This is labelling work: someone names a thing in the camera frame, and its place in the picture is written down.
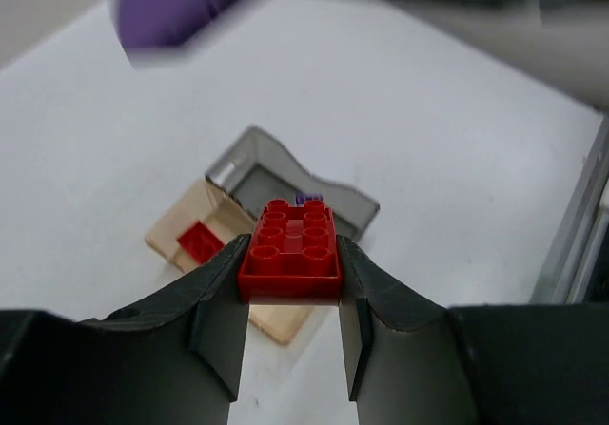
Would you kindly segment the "aluminium frame rail right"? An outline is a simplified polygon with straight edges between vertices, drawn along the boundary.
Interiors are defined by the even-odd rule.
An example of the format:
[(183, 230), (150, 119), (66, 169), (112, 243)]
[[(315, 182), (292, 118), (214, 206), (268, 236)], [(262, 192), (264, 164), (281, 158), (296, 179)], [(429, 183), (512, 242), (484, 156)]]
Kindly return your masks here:
[(540, 270), (530, 298), (532, 304), (582, 300), (606, 226), (601, 197), (607, 181), (608, 118), (604, 117)]

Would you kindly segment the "clear orange container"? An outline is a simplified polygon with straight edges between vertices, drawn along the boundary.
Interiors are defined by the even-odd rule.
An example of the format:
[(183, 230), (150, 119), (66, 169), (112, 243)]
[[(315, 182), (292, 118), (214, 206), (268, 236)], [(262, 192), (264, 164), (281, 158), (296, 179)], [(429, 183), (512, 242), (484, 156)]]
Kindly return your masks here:
[[(194, 223), (202, 222), (225, 246), (202, 265), (197, 265), (178, 244), (177, 238)], [(220, 187), (206, 180), (195, 182), (145, 235), (148, 247), (182, 273), (203, 268), (214, 277), (221, 270), (239, 269), (237, 250), (243, 248), (244, 235), (251, 233), (255, 221)], [(249, 321), (280, 345), (296, 337), (312, 312), (310, 306), (252, 305)]]

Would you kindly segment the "small purple lego brick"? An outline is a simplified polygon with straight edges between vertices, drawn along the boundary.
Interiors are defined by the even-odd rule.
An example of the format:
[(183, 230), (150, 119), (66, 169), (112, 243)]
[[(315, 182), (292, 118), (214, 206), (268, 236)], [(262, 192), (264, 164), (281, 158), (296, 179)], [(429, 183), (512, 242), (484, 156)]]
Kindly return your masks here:
[(297, 206), (305, 206), (310, 201), (322, 201), (323, 195), (320, 193), (297, 192), (295, 194), (295, 204)]

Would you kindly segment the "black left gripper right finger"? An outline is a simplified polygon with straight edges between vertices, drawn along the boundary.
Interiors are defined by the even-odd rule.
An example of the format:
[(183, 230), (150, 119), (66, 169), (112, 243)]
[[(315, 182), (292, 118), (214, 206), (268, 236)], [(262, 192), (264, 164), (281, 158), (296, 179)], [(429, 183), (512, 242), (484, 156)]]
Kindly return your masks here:
[(445, 308), (339, 237), (348, 396), (362, 424), (604, 424), (608, 307)]

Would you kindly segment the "clear grey container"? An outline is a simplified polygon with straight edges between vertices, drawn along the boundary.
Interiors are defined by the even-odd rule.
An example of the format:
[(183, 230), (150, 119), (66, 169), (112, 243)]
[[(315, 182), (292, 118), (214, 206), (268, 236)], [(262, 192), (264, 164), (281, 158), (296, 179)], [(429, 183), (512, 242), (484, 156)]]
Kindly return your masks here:
[(350, 184), (322, 179), (303, 167), (277, 138), (249, 126), (206, 171), (206, 179), (257, 218), (274, 199), (297, 202), (298, 195), (321, 197), (333, 212), (337, 232), (358, 241), (380, 204)]

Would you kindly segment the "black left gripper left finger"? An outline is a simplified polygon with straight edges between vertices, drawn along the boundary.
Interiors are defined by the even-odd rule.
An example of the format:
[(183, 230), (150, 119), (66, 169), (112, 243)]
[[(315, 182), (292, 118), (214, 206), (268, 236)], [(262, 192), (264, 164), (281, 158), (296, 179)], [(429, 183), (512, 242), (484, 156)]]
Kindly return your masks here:
[(227, 423), (248, 309), (232, 267), (220, 272), (196, 269), (101, 320), (3, 311), (2, 422)]

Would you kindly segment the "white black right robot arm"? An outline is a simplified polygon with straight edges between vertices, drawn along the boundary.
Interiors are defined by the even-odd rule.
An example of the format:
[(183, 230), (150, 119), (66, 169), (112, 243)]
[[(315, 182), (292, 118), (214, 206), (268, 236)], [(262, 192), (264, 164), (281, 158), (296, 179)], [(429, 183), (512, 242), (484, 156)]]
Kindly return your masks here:
[(596, 108), (608, 107), (608, 0), (390, 0)]

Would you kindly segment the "purple lego piece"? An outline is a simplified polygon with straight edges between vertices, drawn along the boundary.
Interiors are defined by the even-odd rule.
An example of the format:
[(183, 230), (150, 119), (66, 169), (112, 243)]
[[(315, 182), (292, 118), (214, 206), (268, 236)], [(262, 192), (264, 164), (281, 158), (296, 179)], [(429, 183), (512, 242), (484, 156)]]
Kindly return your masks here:
[(129, 62), (171, 54), (240, 0), (115, 0), (114, 22)]

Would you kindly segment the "red lego brick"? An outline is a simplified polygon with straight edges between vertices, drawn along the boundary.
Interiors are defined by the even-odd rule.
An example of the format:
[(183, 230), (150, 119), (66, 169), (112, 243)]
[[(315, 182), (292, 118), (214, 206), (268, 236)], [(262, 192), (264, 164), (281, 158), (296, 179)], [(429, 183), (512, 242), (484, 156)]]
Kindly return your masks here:
[(206, 263), (225, 246), (202, 222), (194, 223), (177, 242), (197, 265)]
[(333, 213), (321, 200), (271, 200), (238, 274), (249, 304), (336, 305), (343, 288)]

